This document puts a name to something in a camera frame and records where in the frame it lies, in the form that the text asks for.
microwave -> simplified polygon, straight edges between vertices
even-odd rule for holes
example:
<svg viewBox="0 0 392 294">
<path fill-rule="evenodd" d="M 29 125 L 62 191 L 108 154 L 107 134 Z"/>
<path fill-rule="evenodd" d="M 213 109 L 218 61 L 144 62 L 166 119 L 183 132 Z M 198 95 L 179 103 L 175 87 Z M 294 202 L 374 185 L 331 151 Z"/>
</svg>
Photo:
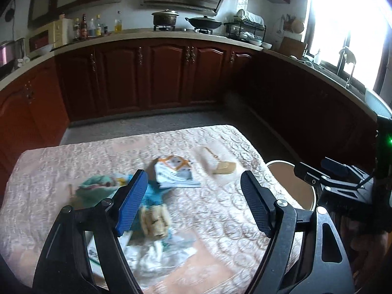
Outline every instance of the microwave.
<svg viewBox="0 0 392 294">
<path fill-rule="evenodd" d="M 53 49 L 71 43 L 73 40 L 73 20 L 59 19 L 30 32 L 25 39 L 26 55 L 34 58 L 35 51 L 48 44 Z"/>
</svg>

bottle of yellow oil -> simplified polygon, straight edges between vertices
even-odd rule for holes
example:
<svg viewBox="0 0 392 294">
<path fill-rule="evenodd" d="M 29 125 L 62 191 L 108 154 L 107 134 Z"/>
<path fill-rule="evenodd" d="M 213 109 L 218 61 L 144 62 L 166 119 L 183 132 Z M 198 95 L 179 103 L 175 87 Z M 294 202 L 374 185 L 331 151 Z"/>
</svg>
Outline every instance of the bottle of yellow oil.
<svg viewBox="0 0 392 294">
<path fill-rule="evenodd" d="M 114 32 L 120 33 L 122 31 L 121 11 L 117 11 L 117 17 L 114 20 Z"/>
</svg>

hand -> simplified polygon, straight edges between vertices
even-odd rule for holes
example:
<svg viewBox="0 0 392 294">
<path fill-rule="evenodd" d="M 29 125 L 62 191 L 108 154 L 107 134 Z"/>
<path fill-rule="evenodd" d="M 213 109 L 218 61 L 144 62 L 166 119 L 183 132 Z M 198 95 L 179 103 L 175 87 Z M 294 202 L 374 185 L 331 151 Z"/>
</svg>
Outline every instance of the hand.
<svg viewBox="0 0 392 294">
<path fill-rule="evenodd" d="M 352 250 L 356 257 L 350 262 L 356 289 L 360 289 L 381 265 L 388 250 L 388 233 L 360 234 L 362 223 L 342 217 L 340 234 L 347 255 Z"/>
</svg>

white patterned tablecloth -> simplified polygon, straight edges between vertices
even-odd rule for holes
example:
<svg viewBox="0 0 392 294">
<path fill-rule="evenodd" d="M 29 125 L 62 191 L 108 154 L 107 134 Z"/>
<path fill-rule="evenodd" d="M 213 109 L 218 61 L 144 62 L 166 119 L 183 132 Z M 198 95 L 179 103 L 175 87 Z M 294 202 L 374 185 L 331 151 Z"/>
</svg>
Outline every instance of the white patterned tablecloth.
<svg viewBox="0 0 392 294">
<path fill-rule="evenodd" d="M 31 286 L 46 236 L 59 210 L 69 202 L 69 182 L 81 182 L 95 174 L 134 173 L 162 155 L 192 160 L 196 148 L 213 141 L 219 141 L 277 199 L 300 208 L 250 142 L 228 125 L 29 150 L 15 165 L 0 210 L 1 255 L 15 275 Z M 201 188 L 177 188 L 165 200 L 172 227 L 175 231 L 196 231 L 211 255 L 233 272 L 233 277 L 211 289 L 211 293 L 242 293 L 269 239 L 256 227 L 239 178 L 219 184 L 198 163 L 193 164 L 193 175 L 202 183 Z M 296 235 L 290 265 L 299 256 L 300 244 L 301 236 Z M 151 291 L 162 293 L 159 286 Z"/>
</svg>

metal screw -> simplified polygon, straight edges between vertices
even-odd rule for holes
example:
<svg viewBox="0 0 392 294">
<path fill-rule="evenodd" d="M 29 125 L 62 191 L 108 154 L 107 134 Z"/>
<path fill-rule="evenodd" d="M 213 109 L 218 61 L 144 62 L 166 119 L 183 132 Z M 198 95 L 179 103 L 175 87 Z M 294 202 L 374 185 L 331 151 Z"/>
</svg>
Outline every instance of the metal screw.
<svg viewBox="0 0 392 294">
<path fill-rule="evenodd" d="M 101 204 L 102 204 L 104 207 L 108 207 L 109 205 L 112 204 L 112 200 L 111 200 L 111 198 L 105 198 L 105 199 L 103 199 L 103 200 L 101 201 Z"/>
<path fill-rule="evenodd" d="M 326 208 L 323 207 L 317 207 L 317 212 L 320 214 L 327 214 Z"/>
<path fill-rule="evenodd" d="M 283 199 L 279 199 L 276 203 L 279 207 L 286 207 L 288 205 L 287 201 Z"/>
<path fill-rule="evenodd" d="M 63 208 L 61 209 L 61 212 L 62 212 L 62 213 L 70 213 L 71 210 L 72 210 L 72 207 L 71 207 L 70 205 L 66 205 L 65 207 L 63 207 Z"/>
</svg>

